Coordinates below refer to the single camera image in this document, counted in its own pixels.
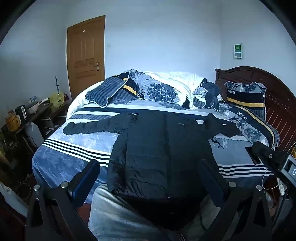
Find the gray pants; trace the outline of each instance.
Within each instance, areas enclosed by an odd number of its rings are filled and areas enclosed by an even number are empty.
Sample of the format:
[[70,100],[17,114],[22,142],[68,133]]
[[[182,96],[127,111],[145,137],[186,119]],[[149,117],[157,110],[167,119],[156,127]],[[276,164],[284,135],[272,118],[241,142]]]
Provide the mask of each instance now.
[[[203,225],[208,228],[220,211],[206,197],[201,203]],[[180,231],[169,231],[154,226],[122,198],[112,195],[107,184],[99,186],[93,195],[89,229],[99,241],[196,241],[204,234],[200,214]]]

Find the pillow with yellow stripe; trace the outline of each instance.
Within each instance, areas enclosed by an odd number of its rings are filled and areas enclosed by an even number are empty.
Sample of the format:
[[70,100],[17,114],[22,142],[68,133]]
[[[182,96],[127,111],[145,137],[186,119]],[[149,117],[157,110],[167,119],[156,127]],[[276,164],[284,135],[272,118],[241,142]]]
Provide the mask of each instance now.
[[226,82],[227,103],[232,106],[243,106],[265,120],[265,92],[266,87],[261,83],[252,82],[242,84]]
[[244,137],[252,144],[260,141],[270,148],[278,146],[279,133],[277,130],[247,108],[235,106],[229,108],[223,114],[236,124]]

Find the yellow stripe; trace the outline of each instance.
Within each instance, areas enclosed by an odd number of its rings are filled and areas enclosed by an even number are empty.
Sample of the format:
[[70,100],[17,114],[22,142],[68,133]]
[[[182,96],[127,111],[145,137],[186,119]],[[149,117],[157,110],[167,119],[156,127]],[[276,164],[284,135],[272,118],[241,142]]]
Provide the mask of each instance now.
[[262,122],[256,116],[254,116],[249,110],[245,109],[244,107],[240,107],[240,106],[236,106],[236,107],[244,110],[245,112],[248,112],[257,122],[261,123],[262,125],[264,125],[269,130],[269,132],[271,133],[272,138],[273,138],[273,143],[272,143],[272,146],[273,146],[274,142],[275,142],[275,138],[274,138],[274,133],[272,132],[272,130],[264,122]]
[[241,102],[241,101],[238,101],[238,100],[231,99],[229,97],[227,97],[227,100],[228,101],[231,101],[233,103],[236,103],[236,104],[240,104],[242,106],[246,106],[246,107],[265,107],[265,104],[263,104],[263,103],[247,103],[247,102]]
[[133,93],[134,95],[137,95],[137,92],[130,86],[125,85],[123,86],[125,89],[127,89],[128,91],[130,91],[131,93]]

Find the yellow plastic bag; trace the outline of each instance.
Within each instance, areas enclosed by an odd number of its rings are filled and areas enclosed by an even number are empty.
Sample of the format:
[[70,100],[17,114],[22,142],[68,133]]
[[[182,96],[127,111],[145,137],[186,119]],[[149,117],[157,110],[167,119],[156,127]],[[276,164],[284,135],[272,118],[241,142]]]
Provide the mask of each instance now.
[[52,107],[58,108],[64,103],[64,94],[53,93],[50,97],[50,102],[52,103]]

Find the wooden headboard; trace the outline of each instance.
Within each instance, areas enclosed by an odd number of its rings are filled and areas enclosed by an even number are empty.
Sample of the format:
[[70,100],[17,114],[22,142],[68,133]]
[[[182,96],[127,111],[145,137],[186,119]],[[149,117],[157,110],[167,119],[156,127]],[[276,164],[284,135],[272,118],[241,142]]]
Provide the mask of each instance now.
[[240,66],[228,70],[216,70],[216,84],[221,89],[221,96],[226,101],[227,81],[246,83],[262,83],[267,88],[266,121],[280,135],[278,149],[288,151],[296,142],[296,98],[289,88],[277,77],[262,69]]

